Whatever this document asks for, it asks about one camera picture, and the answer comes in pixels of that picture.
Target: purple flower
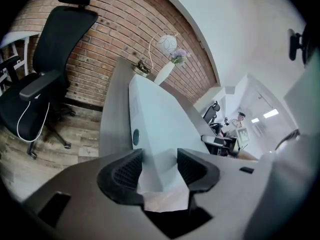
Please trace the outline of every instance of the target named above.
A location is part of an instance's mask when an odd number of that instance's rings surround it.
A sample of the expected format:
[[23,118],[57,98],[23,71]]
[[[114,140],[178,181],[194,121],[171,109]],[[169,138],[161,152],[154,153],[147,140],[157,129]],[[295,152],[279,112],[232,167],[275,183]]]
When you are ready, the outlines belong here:
[[187,56],[187,52],[184,49],[176,49],[174,53],[172,54],[172,58],[177,58],[177,57],[185,57]]

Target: wooden floor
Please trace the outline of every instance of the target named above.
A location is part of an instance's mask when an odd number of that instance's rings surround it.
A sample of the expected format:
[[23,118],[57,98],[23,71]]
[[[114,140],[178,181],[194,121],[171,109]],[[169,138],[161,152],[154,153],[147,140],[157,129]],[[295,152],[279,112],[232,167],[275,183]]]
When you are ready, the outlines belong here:
[[26,153],[28,144],[0,125],[0,176],[18,201],[23,201],[54,175],[68,166],[98,157],[102,113],[73,106],[76,116],[64,116],[51,125],[71,143],[64,146],[44,127],[33,150],[37,159]]

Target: desk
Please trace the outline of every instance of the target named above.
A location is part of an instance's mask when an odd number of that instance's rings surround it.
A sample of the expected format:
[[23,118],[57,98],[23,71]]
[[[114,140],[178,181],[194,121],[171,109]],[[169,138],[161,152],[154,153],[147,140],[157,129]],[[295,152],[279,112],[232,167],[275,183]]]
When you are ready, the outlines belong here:
[[[129,84],[134,75],[132,63],[119,57],[113,69],[103,106],[99,157],[133,149],[129,113]],[[155,76],[151,74],[147,78],[153,81]],[[186,97],[165,82],[160,86],[177,99],[200,136],[215,136],[209,125]]]
[[[21,67],[22,65],[24,65],[24,75],[28,75],[28,44],[29,44],[29,39],[32,36],[36,36],[38,35],[39,32],[35,32],[35,31],[15,31],[15,32],[9,32],[7,33],[1,43],[0,43],[0,49],[2,49],[3,47],[6,47],[7,45],[12,46],[12,50],[14,55],[18,55],[17,53],[17,48],[15,45],[15,41],[18,40],[24,40],[24,50],[23,50],[23,60],[22,61],[18,61],[18,63],[14,66],[14,69],[17,70],[17,68]],[[3,62],[3,58],[0,56],[0,63]],[[7,70],[4,69],[3,70],[3,75],[0,77],[0,83],[5,80],[7,78],[8,74],[7,74]]]

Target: ceiling light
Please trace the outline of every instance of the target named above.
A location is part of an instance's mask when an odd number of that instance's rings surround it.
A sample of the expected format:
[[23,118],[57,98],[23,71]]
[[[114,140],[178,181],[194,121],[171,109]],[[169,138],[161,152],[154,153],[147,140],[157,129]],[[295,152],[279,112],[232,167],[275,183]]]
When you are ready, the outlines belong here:
[[278,110],[274,109],[268,113],[265,113],[263,116],[264,116],[264,118],[269,118],[269,117],[275,116],[277,114],[279,114]]

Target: chair armrest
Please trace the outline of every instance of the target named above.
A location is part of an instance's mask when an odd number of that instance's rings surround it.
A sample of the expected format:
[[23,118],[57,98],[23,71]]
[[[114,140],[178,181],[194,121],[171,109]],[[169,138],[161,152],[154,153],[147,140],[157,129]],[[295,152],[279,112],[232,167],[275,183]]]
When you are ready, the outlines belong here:
[[20,98],[27,102],[31,101],[61,77],[62,74],[63,72],[61,71],[53,70],[41,75],[38,79],[34,80],[20,91]]
[[13,67],[13,64],[16,63],[18,60],[20,60],[19,56],[13,56],[11,58],[8,58],[7,60],[5,60],[0,64],[0,71],[10,66]]
[[208,135],[202,135],[201,140],[209,145],[222,148],[224,146],[225,140],[220,137],[213,137]]

